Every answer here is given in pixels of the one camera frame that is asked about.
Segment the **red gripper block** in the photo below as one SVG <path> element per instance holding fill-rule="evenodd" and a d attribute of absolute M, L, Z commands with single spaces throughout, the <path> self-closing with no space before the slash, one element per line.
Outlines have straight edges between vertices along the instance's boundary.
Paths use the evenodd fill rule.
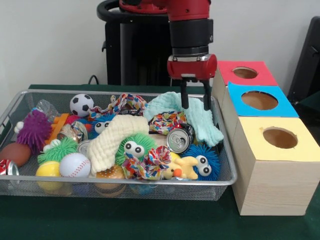
<path fill-rule="evenodd" d="M 216 70 L 217 57 L 214 54 L 191 57 L 177 57 L 171 55 L 168 58 L 167 71 L 169 75 L 175 80 L 181 80 L 181 106 L 184 109 L 189 108 L 186 78 L 195 78 L 198 81 L 201 81 L 204 88 L 204 110 L 208 111 L 211 109 L 211 87 L 209 79 L 215 76 Z"/>

